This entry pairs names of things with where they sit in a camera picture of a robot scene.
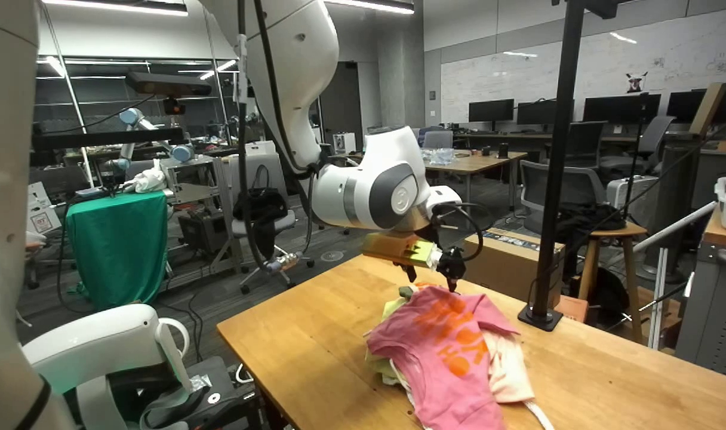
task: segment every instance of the white robot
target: white robot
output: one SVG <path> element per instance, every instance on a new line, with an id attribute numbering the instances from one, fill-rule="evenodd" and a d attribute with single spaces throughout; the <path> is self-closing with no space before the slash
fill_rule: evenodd
<path id="1" fill-rule="evenodd" d="M 216 17 L 222 32 L 246 60 L 259 110 L 292 169 L 313 173 L 309 192 L 317 216 L 338 226 L 416 231 L 429 222 L 435 209 L 459 203 L 456 191 L 424 182 L 424 164 L 411 129 L 370 136 L 357 167 L 320 164 L 308 104 L 329 84 L 338 58 L 336 32 L 321 0 L 264 0 L 264 5 L 246 0 L 247 42 L 241 42 L 243 38 L 237 32 L 237 0 L 203 0 L 203 5 Z M 255 5 L 264 12 L 272 72 L 264 67 L 266 54 L 263 36 L 257 36 Z M 97 313 L 90 314 L 89 325 L 77 320 L 61 326 L 56 337 L 44 333 L 34 347 L 29 344 L 25 350 L 17 342 L 15 304 L 24 277 L 36 44 L 34 1 L 0 1 L 0 427 L 74 427 L 59 398 L 59 387 L 49 387 L 53 380 L 44 385 L 37 375 L 53 375 L 53 367 L 61 372 L 56 356 L 108 360 L 108 366 L 85 363 L 89 370 L 79 367 L 79 378 L 71 380 L 77 385 L 121 366 L 166 360 L 175 370 L 182 353 L 170 342 L 166 325 L 148 305 Z M 438 265 L 438 247 L 429 259 L 435 267 Z M 139 349 L 105 347 L 116 338 L 135 342 Z M 183 397 L 189 387 L 183 375 L 179 380 L 179 397 Z"/>

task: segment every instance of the fabric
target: fabric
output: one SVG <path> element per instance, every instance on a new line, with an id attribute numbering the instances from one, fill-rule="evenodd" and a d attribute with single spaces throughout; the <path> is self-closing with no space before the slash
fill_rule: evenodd
<path id="1" fill-rule="evenodd" d="M 66 239 L 96 307 L 149 301 L 166 269 L 166 197 L 153 191 L 77 203 Z"/>
<path id="2" fill-rule="evenodd" d="M 514 333 L 484 296 L 426 287 L 368 333 L 368 349 L 392 359 L 424 427 L 503 427 L 480 329 Z"/>

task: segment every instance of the pink cloth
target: pink cloth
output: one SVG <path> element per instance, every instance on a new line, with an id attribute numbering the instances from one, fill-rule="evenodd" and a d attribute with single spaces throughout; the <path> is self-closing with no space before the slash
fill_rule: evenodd
<path id="1" fill-rule="evenodd" d="M 484 296 L 426 287 L 368 333 L 368 349 L 392 359 L 424 427 L 503 427 L 480 329 L 515 331 Z"/>

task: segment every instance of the ceiling light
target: ceiling light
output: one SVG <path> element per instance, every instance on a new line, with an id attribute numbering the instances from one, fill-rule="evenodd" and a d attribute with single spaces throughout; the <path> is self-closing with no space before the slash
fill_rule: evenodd
<path id="1" fill-rule="evenodd" d="M 621 42 L 629 42 L 629 44 L 637 42 L 634 38 L 625 38 L 622 32 L 615 32 L 615 31 L 610 31 L 609 36 L 614 36 L 614 38 L 621 41 Z"/>
<path id="2" fill-rule="evenodd" d="M 130 1 L 130 0 L 43 0 L 43 1 L 59 7 L 81 7 L 81 10 L 189 17 L 189 7 L 183 1 Z"/>
<path id="3" fill-rule="evenodd" d="M 66 77 L 66 67 L 56 58 L 48 54 L 44 61 L 56 77 Z"/>
<path id="4" fill-rule="evenodd" d="M 503 54 L 506 58 L 524 58 L 524 60 L 536 58 L 536 53 L 523 53 L 523 50 L 506 50 Z"/>
<path id="5" fill-rule="evenodd" d="M 412 13 L 411 1 L 383 1 L 383 0 L 325 0 L 325 1 L 376 10 L 376 12 L 388 12 L 388 13 Z"/>
<path id="6" fill-rule="evenodd" d="M 233 63 L 237 63 L 237 60 L 222 61 L 214 68 L 203 72 L 197 79 L 206 80 L 206 79 L 214 77 L 214 73 L 222 73 L 223 68 L 228 68 Z"/>

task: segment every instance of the stool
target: stool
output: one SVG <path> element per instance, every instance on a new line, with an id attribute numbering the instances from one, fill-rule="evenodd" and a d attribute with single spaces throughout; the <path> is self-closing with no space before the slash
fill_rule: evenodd
<path id="1" fill-rule="evenodd" d="M 640 320 L 640 301 L 637 301 L 637 284 L 634 284 L 634 269 L 632 269 L 632 241 L 644 235 L 647 230 L 632 225 L 625 220 L 622 230 L 601 230 L 591 231 L 585 251 L 585 265 L 581 277 L 581 290 L 578 299 L 588 299 L 600 265 L 600 251 L 606 241 L 618 241 L 622 247 L 625 259 L 625 290 L 627 290 L 627 313 L 629 313 L 629 338 L 641 342 L 641 320 Z"/>

